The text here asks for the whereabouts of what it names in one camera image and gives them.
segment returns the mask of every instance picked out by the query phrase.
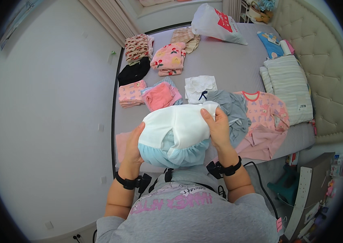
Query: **black wrist mount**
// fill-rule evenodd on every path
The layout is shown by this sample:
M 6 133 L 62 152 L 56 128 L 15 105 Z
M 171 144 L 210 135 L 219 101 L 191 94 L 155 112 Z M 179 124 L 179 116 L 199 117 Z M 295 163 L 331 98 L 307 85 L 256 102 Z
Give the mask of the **black wrist mount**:
M 222 178 L 222 174 L 225 174 L 226 176 L 235 174 L 235 171 L 237 171 L 241 166 L 242 158 L 239 156 L 239 162 L 236 165 L 231 165 L 230 167 L 224 168 L 219 161 L 216 162 L 216 164 L 211 161 L 206 168 L 216 179 L 220 179 Z
M 135 180 L 123 179 L 116 173 L 116 180 L 123 185 L 125 189 L 133 190 L 139 188 L 138 192 L 143 193 L 151 182 L 151 176 L 148 174 L 139 175 Z

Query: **hand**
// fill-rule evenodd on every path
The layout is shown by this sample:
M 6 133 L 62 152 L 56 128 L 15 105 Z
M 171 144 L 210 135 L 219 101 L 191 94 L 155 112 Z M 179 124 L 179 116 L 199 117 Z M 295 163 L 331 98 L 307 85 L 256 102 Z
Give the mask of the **hand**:
M 139 175 L 140 165 L 144 162 L 138 149 L 139 136 L 145 128 L 142 122 L 136 127 L 127 140 L 124 159 L 120 164 L 119 176 L 123 179 L 134 180 Z
M 144 162 L 144 160 L 140 156 L 139 149 L 138 149 L 138 140 L 144 128 L 145 128 L 145 123 L 142 122 L 139 126 L 137 126 L 131 132 L 129 139 L 127 140 L 124 159 L 122 163 L 125 162 L 125 163 L 131 163 L 131 164 L 142 164 Z
M 208 124 L 213 146 L 217 151 L 232 148 L 231 141 L 229 140 L 229 124 L 227 115 L 219 108 L 216 108 L 215 120 L 213 120 L 211 114 L 202 108 L 201 115 Z

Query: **gray bed sheet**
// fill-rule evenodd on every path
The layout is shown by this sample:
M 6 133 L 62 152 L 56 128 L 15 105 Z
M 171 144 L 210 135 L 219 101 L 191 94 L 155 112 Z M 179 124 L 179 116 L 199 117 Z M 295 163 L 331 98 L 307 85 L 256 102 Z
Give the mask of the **gray bed sheet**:
M 198 48 L 191 54 L 186 54 L 182 74 L 170 76 L 183 97 L 185 93 L 185 78 L 199 75 L 214 76 L 219 90 L 227 90 L 228 92 L 246 91 L 247 93 L 266 91 L 261 76 L 259 75 L 259 67 L 263 65 L 268 55 L 266 48 L 263 46 L 256 32 L 275 33 L 279 40 L 281 38 L 276 30 L 270 26 L 247 23 L 238 23 L 237 26 L 248 42 L 247 46 L 202 36 Z M 154 53 L 161 47 L 170 44 L 172 34 L 173 30 L 168 30 L 152 35 L 155 39 Z M 126 65 L 127 62 L 125 56 L 123 56 L 120 71 Z M 163 78 L 158 76 L 158 71 L 150 68 L 144 80 L 147 86 L 152 86 Z M 149 113 L 150 111 L 144 104 L 130 108 L 122 108 L 119 105 L 117 97 L 115 135 L 132 131 Z M 313 127 L 310 124 L 302 123 L 291 126 L 285 142 L 278 149 L 274 158 L 280 158 L 308 148 L 314 144 L 314 141 Z M 209 163 L 216 156 L 216 150 L 213 146 L 210 146 L 206 152 L 204 163 Z M 248 161 L 254 161 L 256 163 L 263 162 L 260 160 L 245 159 L 243 163 Z M 163 172 L 164 169 L 144 163 L 141 171 Z

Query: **gray clothing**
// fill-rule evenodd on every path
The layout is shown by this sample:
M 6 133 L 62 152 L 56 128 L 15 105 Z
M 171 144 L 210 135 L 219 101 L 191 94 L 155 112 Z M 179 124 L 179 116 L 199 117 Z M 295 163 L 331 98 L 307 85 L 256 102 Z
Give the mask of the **gray clothing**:
M 247 117 L 246 99 L 243 95 L 229 93 L 224 90 L 210 91 L 207 100 L 214 101 L 227 114 L 229 122 L 229 138 L 236 148 L 248 133 L 251 120 Z
M 276 219 L 264 198 L 251 193 L 235 204 L 216 192 L 217 181 L 204 166 L 174 170 L 172 182 L 158 178 L 127 219 L 97 220 L 97 242 L 267 242 L 277 243 Z

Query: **upholstered headboard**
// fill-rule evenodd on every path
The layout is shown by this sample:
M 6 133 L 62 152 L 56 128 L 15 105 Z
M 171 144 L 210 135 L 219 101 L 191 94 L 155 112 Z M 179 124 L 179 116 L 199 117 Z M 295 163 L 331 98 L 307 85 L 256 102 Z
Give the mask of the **upholstered headboard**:
M 273 27 L 300 60 L 315 104 L 316 143 L 343 141 L 343 38 L 303 0 L 280 0 Z

